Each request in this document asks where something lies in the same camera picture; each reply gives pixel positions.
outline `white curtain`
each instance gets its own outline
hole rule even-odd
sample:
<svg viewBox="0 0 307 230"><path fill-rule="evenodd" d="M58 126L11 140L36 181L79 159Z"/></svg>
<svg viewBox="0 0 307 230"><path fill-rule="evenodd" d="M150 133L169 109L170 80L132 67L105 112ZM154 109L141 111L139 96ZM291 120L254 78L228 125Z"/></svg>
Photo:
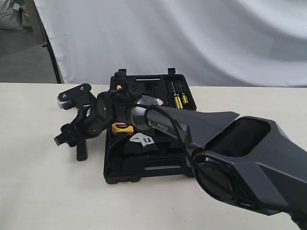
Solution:
<svg viewBox="0 0 307 230"><path fill-rule="evenodd" d="M176 68L190 85L307 86L306 0L35 0L66 83Z"/></svg>

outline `white table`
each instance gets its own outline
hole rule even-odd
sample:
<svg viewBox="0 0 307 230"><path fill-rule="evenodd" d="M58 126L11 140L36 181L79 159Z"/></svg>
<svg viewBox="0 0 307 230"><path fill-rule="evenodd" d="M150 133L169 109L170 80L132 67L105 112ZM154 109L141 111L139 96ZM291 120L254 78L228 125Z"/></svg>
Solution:
<svg viewBox="0 0 307 230"><path fill-rule="evenodd" d="M72 85L0 84L1 230L296 230L272 217L210 198L192 178L164 176L108 185L105 134L88 141L89 159L53 138L75 110L56 96ZM92 93L107 90L93 86ZM307 149L307 89L191 87L198 111L236 111L276 120Z"/></svg>

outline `gray floor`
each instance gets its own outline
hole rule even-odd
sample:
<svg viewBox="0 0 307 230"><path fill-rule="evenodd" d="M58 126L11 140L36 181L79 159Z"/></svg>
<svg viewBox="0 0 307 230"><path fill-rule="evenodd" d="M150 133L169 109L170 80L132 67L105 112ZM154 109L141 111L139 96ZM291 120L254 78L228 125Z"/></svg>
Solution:
<svg viewBox="0 0 307 230"><path fill-rule="evenodd" d="M32 31L0 29L0 82L56 83L47 48Z"/></svg>

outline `black cable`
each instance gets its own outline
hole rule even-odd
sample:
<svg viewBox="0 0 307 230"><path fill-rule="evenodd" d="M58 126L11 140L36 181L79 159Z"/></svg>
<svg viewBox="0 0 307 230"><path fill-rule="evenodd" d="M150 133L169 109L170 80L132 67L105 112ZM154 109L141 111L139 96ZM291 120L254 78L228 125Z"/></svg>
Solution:
<svg viewBox="0 0 307 230"><path fill-rule="evenodd" d="M266 203L262 203L260 201L256 201L256 200L252 200L249 198L246 198L244 196L241 196L237 193L232 192L231 190L227 189L226 187L224 187L223 185L221 185L220 183L216 182L214 179L212 179L210 176L208 176L200 167L198 164L196 164L194 162L194 160L191 158L190 154L188 153L188 151L186 150L184 141L181 139L181 136L179 134L179 123L178 121L176 121L175 119L173 119L166 111L164 111L163 109L161 109L160 107L156 106L156 105L143 105L143 104L134 104L134 103L116 103L114 101L112 101L112 104L114 105L122 105L122 106L136 106L136 107L142 107L145 108L147 110L153 109L158 111L159 113L161 113L162 115L164 115L166 118L168 118L170 120L170 122L172 123L173 127L174 127L174 131L175 134L177 136L177 139L181 145L181 148L184 150L187 159L190 161L192 167L194 168L194 170L198 173L200 173L206 180L208 180L210 183L212 183L213 185L217 186L218 188L220 188L221 190L223 190L224 192L228 193L229 195L234 196L235 198L242 200L248 204L252 204L252 205L256 205L256 206L260 206L260 207L264 207L267 209L271 209L271 210L276 210L279 212L284 212L284 213L288 213L288 214L296 214L297 216L302 216L305 217L306 214L303 212L298 212L296 210L292 210L291 208L288 207L283 207L283 206L278 206L278 205L273 205L273 204L266 204Z"/></svg>

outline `white bag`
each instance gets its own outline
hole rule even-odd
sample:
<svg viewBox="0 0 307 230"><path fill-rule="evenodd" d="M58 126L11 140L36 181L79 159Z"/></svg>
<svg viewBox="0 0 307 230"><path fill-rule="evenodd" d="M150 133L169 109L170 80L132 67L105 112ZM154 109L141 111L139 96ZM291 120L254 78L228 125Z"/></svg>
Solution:
<svg viewBox="0 0 307 230"><path fill-rule="evenodd" d="M22 21L19 11L10 6L11 0L0 0L0 29L21 30Z"/></svg>

